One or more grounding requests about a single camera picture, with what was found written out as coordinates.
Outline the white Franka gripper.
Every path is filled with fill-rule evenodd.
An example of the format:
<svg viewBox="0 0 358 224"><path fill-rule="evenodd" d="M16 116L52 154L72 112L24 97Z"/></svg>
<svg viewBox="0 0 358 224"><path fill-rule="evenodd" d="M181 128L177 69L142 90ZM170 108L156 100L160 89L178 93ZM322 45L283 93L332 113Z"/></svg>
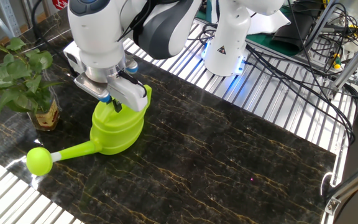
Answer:
<svg viewBox="0 0 358 224"><path fill-rule="evenodd" d="M145 86L126 72L126 58L122 44L106 54L87 54L75 42L63 50L71 67L79 73L76 86L99 101L108 102L116 113L122 104L138 112L148 103Z"/></svg>

